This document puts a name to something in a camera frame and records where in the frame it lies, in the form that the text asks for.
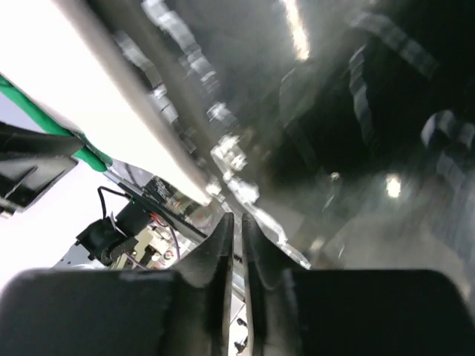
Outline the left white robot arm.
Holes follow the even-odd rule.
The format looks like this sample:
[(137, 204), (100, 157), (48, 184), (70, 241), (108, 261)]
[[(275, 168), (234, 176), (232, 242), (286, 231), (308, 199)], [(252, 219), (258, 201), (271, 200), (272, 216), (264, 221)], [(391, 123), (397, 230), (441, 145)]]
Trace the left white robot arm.
[[(93, 154), (76, 136), (51, 135), (1, 124), (1, 214), (12, 216), (34, 206), (67, 173), (78, 159)], [(197, 243), (203, 232), (132, 188), (123, 196), (128, 204), (117, 217), (102, 209), (102, 217), (91, 223), (77, 238), (89, 260), (109, 266), (122, 253), (130, 252), (135, 237), (156, 217), (174, 229), (184, 229)]]

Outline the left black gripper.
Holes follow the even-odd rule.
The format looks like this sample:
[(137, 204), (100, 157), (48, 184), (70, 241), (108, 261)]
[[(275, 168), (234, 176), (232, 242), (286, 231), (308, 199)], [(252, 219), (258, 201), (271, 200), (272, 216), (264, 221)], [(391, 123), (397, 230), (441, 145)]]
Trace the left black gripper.
[(58, 136), (1, 123), (1, 215), (22, 213), (39, 201), (78, 162), (84, 148), (72, 136)]

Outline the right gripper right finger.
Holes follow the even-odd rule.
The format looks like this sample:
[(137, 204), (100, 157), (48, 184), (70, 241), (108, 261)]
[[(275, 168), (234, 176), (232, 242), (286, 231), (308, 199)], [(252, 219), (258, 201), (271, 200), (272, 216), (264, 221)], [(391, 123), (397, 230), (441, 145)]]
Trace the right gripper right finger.
[(426, 269), (308, 270), (242, 217), (252, 355), (472, 355), (456, 286)]

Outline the white printed t-shirt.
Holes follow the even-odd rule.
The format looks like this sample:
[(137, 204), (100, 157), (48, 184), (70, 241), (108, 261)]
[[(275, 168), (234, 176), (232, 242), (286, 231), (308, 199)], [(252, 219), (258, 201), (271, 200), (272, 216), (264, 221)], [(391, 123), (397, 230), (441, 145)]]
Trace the white printed t-shirt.
[(207, 179), (81, 1), (3, 1), (1, 74), (95, 148), (201, 205)]

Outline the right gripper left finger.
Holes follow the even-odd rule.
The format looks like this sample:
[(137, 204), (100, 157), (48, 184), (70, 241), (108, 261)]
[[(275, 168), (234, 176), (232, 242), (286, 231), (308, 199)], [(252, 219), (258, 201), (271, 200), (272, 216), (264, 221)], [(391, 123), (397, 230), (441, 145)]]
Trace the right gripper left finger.
[(234, 217), (164, 270), (36, 269), (1, 295), (3, 355), (226, 355)]

